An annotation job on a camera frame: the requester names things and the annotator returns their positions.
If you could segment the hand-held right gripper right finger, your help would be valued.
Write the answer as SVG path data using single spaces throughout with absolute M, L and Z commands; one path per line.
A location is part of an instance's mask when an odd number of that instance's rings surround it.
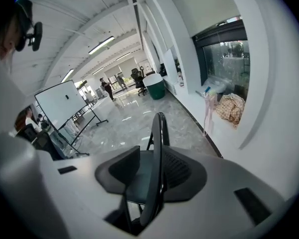
M 291 207 L 279 192 L 235 162 L 177 147 L 165 150 L 199 162 L 207 173 L 204 187 L 190 200 L 166 203 L 144 230 L 144 239 L 260 239 L 278 224 Z M 239 190 L 249 189 L 268 210 L 259 224 L 252 220 Z

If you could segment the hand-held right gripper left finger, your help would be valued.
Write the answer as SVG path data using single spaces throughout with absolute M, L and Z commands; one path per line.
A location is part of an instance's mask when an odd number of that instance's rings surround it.
M 19 137 L 0 133 L 0 193 L 41 239 L 134 239 L 125 187 L 138 146 L 54 161 Z

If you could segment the black office chair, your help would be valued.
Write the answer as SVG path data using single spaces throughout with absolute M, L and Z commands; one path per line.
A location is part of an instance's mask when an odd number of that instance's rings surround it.
M 142 71 L 138 70 L 137 68 L 132 69 L 131 77 L 135 82 L 135 87 L 138 90 L 138 96 L 142 94 L 143 96 L 147 93 L 147 89 L 143 83 L 143 74 Z

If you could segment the beige checkered bag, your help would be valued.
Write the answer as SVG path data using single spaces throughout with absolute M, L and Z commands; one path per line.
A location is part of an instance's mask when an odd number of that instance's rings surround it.
M 233 127 L 237 128 L 241 120 L 244 107 L 245 100 L 237 94 L 230 93 L 222 96 L 215 110 L 223 120 L 231 122 Z

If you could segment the whiteboard on black stand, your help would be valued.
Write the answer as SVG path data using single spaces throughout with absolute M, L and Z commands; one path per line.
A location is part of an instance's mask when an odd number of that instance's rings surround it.
M 96 125 L 108 122 L 108 120 L 100 120 L 92 108 L 83 100 L 82 96 L 75 87 L 74 82 L 70 80 L 47 88 L 37 93 L 35 95 L 35 99 L 43 113 L 46 115 L 46 118 L 53 127 L 54 131 L 65 140 L 68 146 L 75 150 L 75 154 L 89 156 L 89 153 L 80 152 L 75 148 L 74 142 L 76 139 L 69 142 L 60 131 L 64 129 L 67 122 L 72 117 L 85 108 L 87 108 L 87 110 L 81 113 L 82 115 L 86 112 L 92 112 L 93 114 L 87 123 L 90 123 L 95 118 L 98 120 Z

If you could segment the long ceiling light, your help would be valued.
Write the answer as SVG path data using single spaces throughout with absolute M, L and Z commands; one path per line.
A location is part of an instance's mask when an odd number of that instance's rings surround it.
M 73 73 L 74 69 L 70 69 L 67 74 L 64 76 L 64 78 L 62 79 L 61 83 L 64 83 L 65 81 L 67 81 L 67 79 L 71 76 L 71 74 Z
M 104 41 L 100 42 L 97 46 L 95 46 L 93 49 L 91 49 L 88 54 L 92 55 L 93 53 L 95 53 L 97 50 L 99 50 L 100 48 L 106 46 L 108 43 L 110 43 L 111 41 L 113 41 L 115 38 L 114 36 L 110 36 L 109 38 L 105 39 Z

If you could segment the white-topped dark green tub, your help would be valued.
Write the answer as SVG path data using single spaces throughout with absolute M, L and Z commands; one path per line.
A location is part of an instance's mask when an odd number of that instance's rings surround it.
M 146 76 L 143 83 L 153 100 L 159 100 L 165 96 L 165 85 L 160 74 L 155 73 Z

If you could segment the dark glass window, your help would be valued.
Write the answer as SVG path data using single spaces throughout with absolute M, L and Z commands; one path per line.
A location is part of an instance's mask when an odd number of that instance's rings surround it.
M 219 96 L 234 93 L 246 100 L 250 82 L 250 49 L 243 20 L 220 22 L 192 37 L 203 87 Z

